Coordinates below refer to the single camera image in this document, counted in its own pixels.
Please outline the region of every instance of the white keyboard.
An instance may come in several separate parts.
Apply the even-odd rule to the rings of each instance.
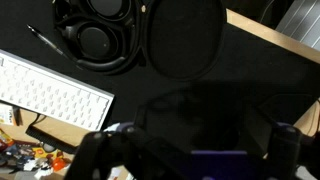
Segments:
[[[100,130],[114,95],[0,50],[0,100]]]

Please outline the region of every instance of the headphones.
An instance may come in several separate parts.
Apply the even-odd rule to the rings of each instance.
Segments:
[[[113,74],[130,64],[134,10],[132,0],[56,0],[56,36],[78,66]]]

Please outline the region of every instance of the black desk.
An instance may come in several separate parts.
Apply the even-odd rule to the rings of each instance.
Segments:
[[[54,40],[50,1],[0,3],[0,49],[114,93],[109,123],[134,121],[138,107],[148,104],[147,130],[185,151],[229,149],[224,140],[236,139],[229,133],[236,127],[237,148],[260,154],[267,119],[294,123],[320,96],[319,65],[230,24],[219,62],[197,81],[171,81],[149,63],[107,77],[76,68],[33,37],[26,24]]]

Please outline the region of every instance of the desk surface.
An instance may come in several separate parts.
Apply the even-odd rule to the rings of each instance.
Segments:
[[[227,15],[229,24],[232,24],[240,29],[243,29],[249,33],[252,33],[258,37],[261,37],[269,42],[272,42],[294,53],[297,53],[303,57],[306,57],[311,61],[320,63],[320,52],[312,48],[309,48],[289,37],[286,37],[272,29],[260,25],[248,18],[236,14],[230,10],[227,11]],[[310,128],[310,123],[312,119],[315,118],[312,116],[314,112],[319,114],[319,105],[317,103],[314,104],[309,109],[309,111],[306,112],[306,114],[300,119],[300,121],[297,122],[297,125],[301,127],[303,132],[305,133]],[[25,135],[24,133],[27,125],[35,118],[35,114],[22,110],[21,116],[24,123],[23,126],[12,127],[1,125],[1,128],[15,139],[36,141],[35,139]],[[47,120],[43,121],[42,123],[36,126],[56,136],[57,138],[63,139],[64,141],[74,145],[79,144],[82,137],[87,133],[86,130],[76,128],[74,126],[62,123],[60,121],[53,120],[51,118],[47,118]]]

